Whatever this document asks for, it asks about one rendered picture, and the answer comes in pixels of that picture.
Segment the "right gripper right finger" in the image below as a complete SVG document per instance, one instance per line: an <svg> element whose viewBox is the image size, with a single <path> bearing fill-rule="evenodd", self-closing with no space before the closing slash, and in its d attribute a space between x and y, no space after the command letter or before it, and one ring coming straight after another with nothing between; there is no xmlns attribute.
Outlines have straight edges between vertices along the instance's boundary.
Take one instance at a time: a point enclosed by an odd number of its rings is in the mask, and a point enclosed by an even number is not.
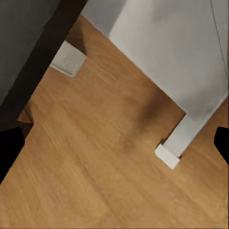
<svg viewBox="0 0 229 229"><path fill-rule="evenodd" d="M215 138L214 145L218 151L222 154L224 159L229 165L229 129L224 127L218 127Z"/></svg>

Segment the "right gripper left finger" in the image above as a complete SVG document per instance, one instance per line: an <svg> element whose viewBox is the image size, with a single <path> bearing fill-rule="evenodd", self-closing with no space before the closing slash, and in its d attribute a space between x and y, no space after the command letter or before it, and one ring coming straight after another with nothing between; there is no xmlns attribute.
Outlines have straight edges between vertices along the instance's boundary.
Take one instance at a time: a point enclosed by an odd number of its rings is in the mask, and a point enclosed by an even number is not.
<svg viewBox="0 0 229 229"><path fill-rule="evenodd" d="M25 144L20 127L0 132L0 184Z"/></svg>

